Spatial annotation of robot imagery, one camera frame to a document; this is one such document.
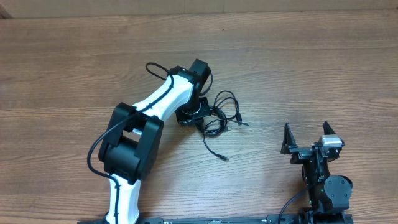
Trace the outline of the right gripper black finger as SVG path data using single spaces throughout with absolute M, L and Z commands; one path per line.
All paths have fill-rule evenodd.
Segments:
M 323 123 L 323 132 L 324 132 L 324 135 L 335 135 L 336 134 L 327 121 L 325 121 Z
M 282 147 L 280 150 L 281 154 L 291 154 L 294 150 L 296 150 L 297 144 L 295 142 L 295 138 L 291 132 L 291 128 L 289 123 L 284 124 L 284 139 L 282 142 Z

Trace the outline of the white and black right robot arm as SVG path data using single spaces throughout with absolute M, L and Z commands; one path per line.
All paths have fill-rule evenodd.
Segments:
M 353 223 L 353 217 L 346 214 L 353 183 L 343 175 L 331 175 L 329 163 L 340 157 L 345 142 L 328 122 L 323 123 L 323 135 L 310 147 L 298 147 L 289 123 L 284 125 L 284 140 L 281 154 L 291 155 L 290 163 L 302 166 L 302 179 L 306 189 L 293 196 L 278 214 L 278 223 Z M 300 209 L 297 215 L 285 215 L 287 207 L 308 193 L 309 207 Z

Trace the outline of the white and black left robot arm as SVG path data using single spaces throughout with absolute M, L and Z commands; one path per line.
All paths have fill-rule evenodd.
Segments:
M 211 69 L 196 59 L 190 68 L 167 71 L 164 83 L 146 99 L 118 104 L 100 137 L 99 160 L 110 183 L 109 210 L 102 223 L 136 223 L 141 183 L 154 166 L 164 128 L 172 115 L 194 126 L 210 114 L 202 90 Z

